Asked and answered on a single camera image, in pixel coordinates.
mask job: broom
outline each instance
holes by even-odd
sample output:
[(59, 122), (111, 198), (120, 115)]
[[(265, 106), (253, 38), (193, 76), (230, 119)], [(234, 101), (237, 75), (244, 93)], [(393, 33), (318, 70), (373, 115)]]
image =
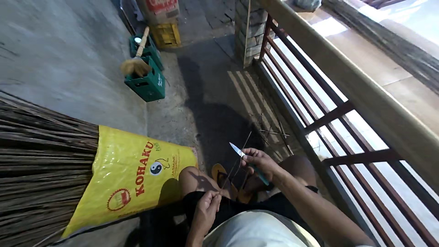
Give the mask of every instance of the broom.
[(142, 41), (140, 42), (139, 48), (137, 49), (136, 56), (132, 59), (125, 60), (121, 64), (120, 70), (122, 71), (122, 74), (131, 75), (133, 73), (136, 73), (139, 77), (144, 77), (152, 70), (151, 66), (149, 66), (147, 63), (145, 63), (145, 61), (140, 58), (148, 39), (148, 33), (149, 27), (146, 27), (145, 32), (143, 33)]
[(0, 246), (46, 246), (92, 177), (98, 126), (0, 93)]

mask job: yin yang symbol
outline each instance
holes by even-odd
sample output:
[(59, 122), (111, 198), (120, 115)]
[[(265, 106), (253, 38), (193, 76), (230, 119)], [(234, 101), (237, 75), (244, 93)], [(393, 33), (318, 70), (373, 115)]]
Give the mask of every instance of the yin yang symbol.
[(162, 172), (162, 169), (163, 169), (162, 164), (156, 161), (151, 165), (149, 171), (151, 172), (151, 175), (157, 176)]

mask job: yellow plastic bag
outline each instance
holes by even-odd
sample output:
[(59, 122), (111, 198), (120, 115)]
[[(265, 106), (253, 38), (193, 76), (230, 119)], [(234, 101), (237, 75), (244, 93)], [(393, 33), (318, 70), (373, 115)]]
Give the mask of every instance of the yellow plastic bag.
[(192, 148), (99, 126), (93, 177), (62, 237), (180, 199), (178, 175)]

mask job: flip flop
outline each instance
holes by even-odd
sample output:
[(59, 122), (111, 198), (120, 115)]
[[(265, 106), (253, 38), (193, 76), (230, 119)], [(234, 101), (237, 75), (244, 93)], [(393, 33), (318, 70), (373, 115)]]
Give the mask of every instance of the flip flop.
[[(222, 176), (227, 178), (226, 169), (224, 169), (224, 167), (221, 164), (215, 164), (212, 167), (212, 178), (213, 178), (213, 180), (215, 180), (215, 182), (217, 184), (218, 184), (218, 179), (219, 179), (220, 175), (222, 175)], [(233, 195), (237, 195), (238, 194), (238, 190), (236, 189), (236, 187), (232, 183), (232, 181), (230, 181), (230, 186), (231, 186), (232, 194)]]
[(247, 179), (248, 179), (248, 173), (245, 175), (244, 183), (242, 183), (241, 188), (239, 188), (238, 198), (237, 198), (238, 201), (240, 201), (242, 203), (245, 203), (245, 204), (248, 204), (250, 202), (250, 200), (252, 199), (252, 197), (253, 197), (253, 193), (252, 194), (246, 194), (244, 192), (244, 186), (247, 183)]

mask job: shorts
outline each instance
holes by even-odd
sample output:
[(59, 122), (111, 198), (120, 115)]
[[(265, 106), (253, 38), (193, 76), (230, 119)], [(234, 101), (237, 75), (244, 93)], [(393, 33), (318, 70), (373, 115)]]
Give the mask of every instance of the shorts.
[[(317, 193), (318, 189), (314, 186), (306, 186), (310, 190)], [(204, 195), (203, 191), (193, 191), (187, 194), (183, 198), (183, 207), (186, 214), (187, 222), (189, 225), (192, 224), (194, 218), (195, 208), (197, 207), (198, 201)], [(296, 208), (288, 201), (288, 199), (283, 195), (283, 193), (277, 193), (270, 197), (269, 199), (259, 202), (259, 203), (249, 203), (244, 204), (237, 201), (232, 201), (227, 197), (221, 198), (221, 203), (219, 205), (219, 211), (216, 213), (215, 221), (211, 229), (212, 231), (217, 226), (219, 226), (224, 221), (230, 219), (231, 217), (245, 211), (249, 210), (267, 210), (273, 213), (285, 216), (290, 220), (296, 222), (298, 225), (303, 227), (307, 232), (309, 232), (322, 246), (321, 238), (318, 237), (308, 226), (308, 224), (300, 217)]]

